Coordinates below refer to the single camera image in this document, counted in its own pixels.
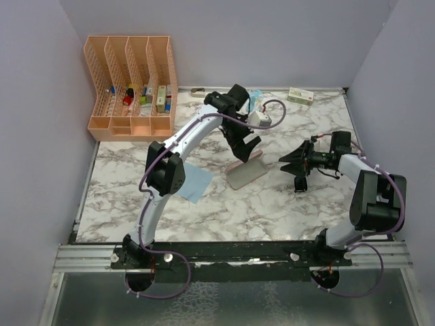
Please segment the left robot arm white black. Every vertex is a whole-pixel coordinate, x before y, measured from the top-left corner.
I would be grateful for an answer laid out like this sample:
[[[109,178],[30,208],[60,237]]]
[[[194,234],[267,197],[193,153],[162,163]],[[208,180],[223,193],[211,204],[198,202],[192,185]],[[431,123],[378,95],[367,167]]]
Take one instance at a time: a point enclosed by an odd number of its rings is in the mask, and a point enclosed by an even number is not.
[[[244,138],[253,130],[246,125],[247,116],[239,111],[249,101],[249,93],[235,84],[227,93],[212,92],[205,97],[198,113],[176,134],[159,143],[154,141],[147,150],[144,176],[139,191],[143,204],[135,229],[127,234],[122,247],[132,266],[142,268],[150,260],[150,244],[154,242],[156,227],[169,198],[178,192],[186,180],[184,162],[191,151],[213,130],[219,128],[233,155],[246,163],[261,141]]]

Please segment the pink glasses case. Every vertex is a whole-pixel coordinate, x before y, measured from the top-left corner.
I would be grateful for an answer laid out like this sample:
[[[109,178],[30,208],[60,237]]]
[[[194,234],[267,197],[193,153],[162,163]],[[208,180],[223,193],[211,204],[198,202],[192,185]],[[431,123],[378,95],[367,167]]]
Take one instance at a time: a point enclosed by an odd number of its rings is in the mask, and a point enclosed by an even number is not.
[[[233,190],[241,189],[268,172],[262,154],[262,150],[255,151],[246,163],[234,162],[225,169],[226,180]]]

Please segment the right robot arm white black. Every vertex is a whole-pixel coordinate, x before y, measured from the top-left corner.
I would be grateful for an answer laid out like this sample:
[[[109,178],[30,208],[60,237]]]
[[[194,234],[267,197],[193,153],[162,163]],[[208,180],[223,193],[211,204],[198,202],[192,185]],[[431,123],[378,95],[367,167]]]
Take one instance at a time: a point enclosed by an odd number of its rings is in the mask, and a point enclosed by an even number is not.
[[[294,176],[296,192],[307,191],[307,177],[313,169],[321,173],[332,170],[332,178],[346,176],[355,183],[348,220],[322,230],[315,238],[312,257],[321,266],[342,257],[364,237],[401,230],[405,220],[406,178],[371,164],[362,152],[354,153],[350,132],[329,135],[327,152],[315,150],[320,138],[315,135],[279,159],[283,163],[280,169]]]

